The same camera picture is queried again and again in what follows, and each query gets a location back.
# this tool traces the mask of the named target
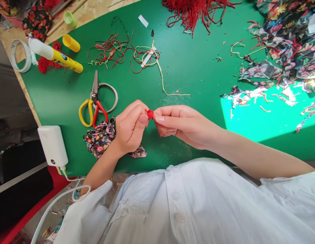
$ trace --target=fingernail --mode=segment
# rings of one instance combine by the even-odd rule
[[[157,116],[157,117],[155,118],[155,120],[156,120],[156,122],[161,122],[161,123],[163,123],[163,122],[164,122],[164,116]]]
[[[140,115],[139,120],[140,122],[146,123],[148,119],[147,115]]]

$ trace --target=hand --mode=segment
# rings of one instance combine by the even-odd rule
[[[116,117],[116,138],[114,144],[123,154],[135,151],[141,144],[144,129],[148,123],[145,109],[149,109],[142,101],[136,100]]]
[[[153,119],[160,136],[174,135],[197,149],[209,150],[224,131],[185,105],[160,107],[154,111]]]

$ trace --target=green tabletop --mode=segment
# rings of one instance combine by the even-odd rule
[[[149,22],[147,28],[138,20],[140,14]],[[221,10],[216,13],[216,16],[220,15]],[[122,19],[129,35],[134,29],[134,46],[151,46],[155,40],[154,45],[161,53],[159,62],[166,91],[175,93],[179,90],[180,94],[191,94],[190,96],[165,95],[157,65],[134,74],[130,65],[131,50],[126,52],[125,62],[113,69],[110,69],[113,63],[108,63],[109,69],[104,65],[88,64],[100,53],[91,49],[90,56],[87,57],[88,49],[95,45],[95,41],[105,41],[111,33],[119,33],[120,41],[127,40],[119,22],[116,21],[111,27],[114,16]],[[219,97],[223,93],[229,93],[231,87],[238,84],[238,78],[233,75],[238,75],[241,64],[245,63],[237,56],[231,56],[231,44],[244,37],[246,47],[236,48],[241,54],[248,54],[256,45],[257,40],[251,40],[252,35],[247,30],[250,26],[247,21],[263,23],[264,18],[255,10],[253,3],[244,2],[236,5],[236,9],[227,8],[222,25],[211,25],[210,35],[199,20],[193,39],[191,35],[183,33],[184,27],[180,26],[180,22],[168,28],[166,20],[169,16],[171,13],[161,5],[160,0],[142,0],[123,7],[69,33],[80,43],[81,51],[76,54],[64,46],[62,51],[83,65],[84,71],[81,74],[71,70],[52,70],[44,75],[35,66],[21,74],[41,124],[61,127],[69,159],[66,166],[69,176],[86,175],[96,162],[82,140],[88,128],[81,124],[78,117],[79,106],[89,98],[96,69],[99,72],[99,83],[109,83],[118,92],[118,104],[108,114],[109,117],[118,115],[136,99],[142,100],[152,110],[160,106],[184,104],[198,110],[223,128],[302,160],[315,160],[315,116],[307,121],[299,133],[293,134],[297,124],[304,118],[300,112],[314,102],[315,97],[309,98],[300,88],[292,88],[294,93],[300,93],[296,96],[299,103],[289,107],[277,97],[271,97],[271,94],[280,92],[274,87],[266,92],[273,103],[267,104],[263,98],[258,98],[256,104],[250,101],[250,106],[233,110],[232,120],[230,101]],[[223,61],[217,62],[216,57],[221,57]],[[264,51],[260,51],[252,58],[262,61],[266,55]],[[133,65],[135,71],[140,70],[139,64],[133,62]],[[240,83],[240,87],[254,89],[249,84]],[[109,109],[114,103],[114,94],[109,88],[100,88],[99,100]],[[262,111],[260,105],[271,112]],[[85,109],[84,117],[89,122],[88,109]],[[147,151],[147,157],[134,159],[125,155],[118,162],[115,173],[166,168],[198,157],[220,158],[211,152],[196,150],[174,136],[158,137],[153,121],[149,122],[144,132],[142,145]]]

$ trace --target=white glue stick cap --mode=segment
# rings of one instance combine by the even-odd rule
[[[54,51],[51,46],[44,44],[38,39],[32,39],[30,41],[30,50],[46,59],[52,59],[54,56]]]

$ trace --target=tape roll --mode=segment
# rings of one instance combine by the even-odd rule
[[[25,51],[25,64],[24,64],[24,67],[22,69],[20,69],[18,67],[18,65],[16,64],[16,60],[15,60],[15,50],[16,50],[16,47],[19,43],[21,43],[23,45],[23,48]],[[11,44],[10,55],[11,55],[11,64],[16,71],[21,72],[21,73],[25,73],[30,69],[31,53],[30,53],[29,46],[24,41],[22,41],[20,39],[14,39],[12,44]]]
[[[100,86],[103,86],[103,85],[109,86],[109,87],[113,90],[114,95],[115,95],[115,100],[114,100],[114,104],[113,104],[112,108],[109,109],[109,110],[106,110],[106,112],[109,113],[109,112],[111,112],[112,110],[115,109],[115,107],[116,107],[116,105],[117,105],[117,103],[118,103],[118,94],[117,94],[116,89],[115,89],[112,85],[109,85],[109,84],[107,84],[107,83],[100,83],[100,84],[98,84],[98,88],[99,88]],[[96,107],[97,107],[97,105],[96,105],[95,103],[93,103],[92,106],[94,107],[94,109],[96,109]]]

